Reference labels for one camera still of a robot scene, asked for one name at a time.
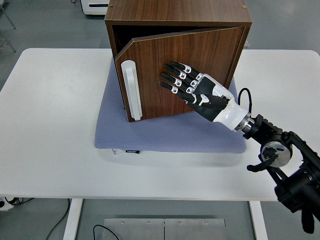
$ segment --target wooden cabinet door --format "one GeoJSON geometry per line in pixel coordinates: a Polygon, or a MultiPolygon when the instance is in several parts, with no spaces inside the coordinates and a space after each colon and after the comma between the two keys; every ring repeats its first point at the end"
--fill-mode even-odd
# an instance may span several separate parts
{"type": "Polygon", "coordinates": [[[136,64],[141,120],[187,113],[193,110],[185,101],[160,86],[166,81],[161,77],[166,72],[163,65],[170,61],[189,65],[228,87],[244,32],[245,27],[216,27],[132,38],[114,59],[128,121],[135,120],[130,114],[122,62],[132,60],[136,64]]]}

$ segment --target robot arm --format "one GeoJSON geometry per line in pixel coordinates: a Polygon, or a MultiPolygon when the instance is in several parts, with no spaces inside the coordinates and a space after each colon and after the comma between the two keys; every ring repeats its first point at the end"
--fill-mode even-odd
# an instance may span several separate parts
{"type": "Polygon", "coordinates": [[[317,153],[294,132],[283,132],[261,115],[251,118],[251,113],[239,106],[234,96],[211,76],[173,61],[164,68],[178,78],[162,73],[163,78],[176,85],[161,82],[162,87],[184,99],[205,119],[220,122],[232,131],[241,131],[244,138],[253,138],[261,145],[258,156],[261,163],[248,165],[247,169],[267,170],[276,183],[274,190],[279,202],[292,213],[302,210],[302,227],[306,233],[313,233],[313,215],[320,221],[320,157],[317,153]],[[300,150],[303,163],[288,177],[280,167],[290,161],[292,145],[300,150]]]}

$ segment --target wooden cabinet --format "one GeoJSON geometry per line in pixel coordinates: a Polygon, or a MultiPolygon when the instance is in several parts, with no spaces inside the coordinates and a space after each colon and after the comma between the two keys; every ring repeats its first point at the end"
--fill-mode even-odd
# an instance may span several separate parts
{"type": "Polygon", "coordinates": [[[121,63],[135,62],[141,120],[191,112],[160,86],[163,64],[187,64],[228,88],[252,20],[244,0],[110,0],[105,24],[133,122],[121,63]]]}

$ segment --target cabinet top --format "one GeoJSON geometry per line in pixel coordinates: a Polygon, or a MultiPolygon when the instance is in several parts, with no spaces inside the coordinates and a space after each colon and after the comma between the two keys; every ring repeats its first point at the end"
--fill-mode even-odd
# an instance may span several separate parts
{"type": "Polygon", "coordinates": [[[110,0],[105,23],[250,27],[252,19],[245,0],[110,0]]]}

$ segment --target white door handle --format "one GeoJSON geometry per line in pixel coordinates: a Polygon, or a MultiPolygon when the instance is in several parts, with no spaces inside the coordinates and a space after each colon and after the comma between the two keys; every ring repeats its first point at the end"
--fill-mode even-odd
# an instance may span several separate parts
{"type": "Polygon", "coordinates": [[[126,60],[121,63],[125,90],[128,97],[131,117],[138,121],[142,117],[141,100],[139,93],[136,63],[126,60]]]}

